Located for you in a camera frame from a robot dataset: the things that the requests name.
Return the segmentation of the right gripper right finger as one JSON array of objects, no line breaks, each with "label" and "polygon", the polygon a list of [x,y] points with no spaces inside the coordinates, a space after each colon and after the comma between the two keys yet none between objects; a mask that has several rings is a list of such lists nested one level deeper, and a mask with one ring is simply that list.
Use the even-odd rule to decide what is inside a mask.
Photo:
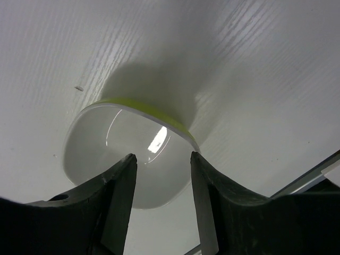
[{"label": "right gripper right finger", "polygon": [[268,198],[191,155],[202,254],[339,254],[339,187],[318,174]]}]

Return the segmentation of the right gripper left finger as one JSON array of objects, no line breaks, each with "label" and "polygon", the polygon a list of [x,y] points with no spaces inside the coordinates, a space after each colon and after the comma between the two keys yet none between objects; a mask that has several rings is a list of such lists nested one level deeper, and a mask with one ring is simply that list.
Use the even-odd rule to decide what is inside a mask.
[{"label": "right gripper left finger", "polygon": [[123,254],[137,158],[47,201],[1,199],[1,254]]}]

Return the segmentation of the white square bowl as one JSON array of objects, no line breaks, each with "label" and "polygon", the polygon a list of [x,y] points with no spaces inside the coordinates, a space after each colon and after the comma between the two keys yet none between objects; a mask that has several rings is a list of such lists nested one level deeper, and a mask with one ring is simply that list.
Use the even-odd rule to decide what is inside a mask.
[{"label": "white square bowl", "polygon": [[190,157],[200,150],[179,121],[127,98],[104,99],[75,117],[67,132],[62,166],[75,185],[103,173],[128,154],[137,158],[133,207],[154,209],[190,184]]}]

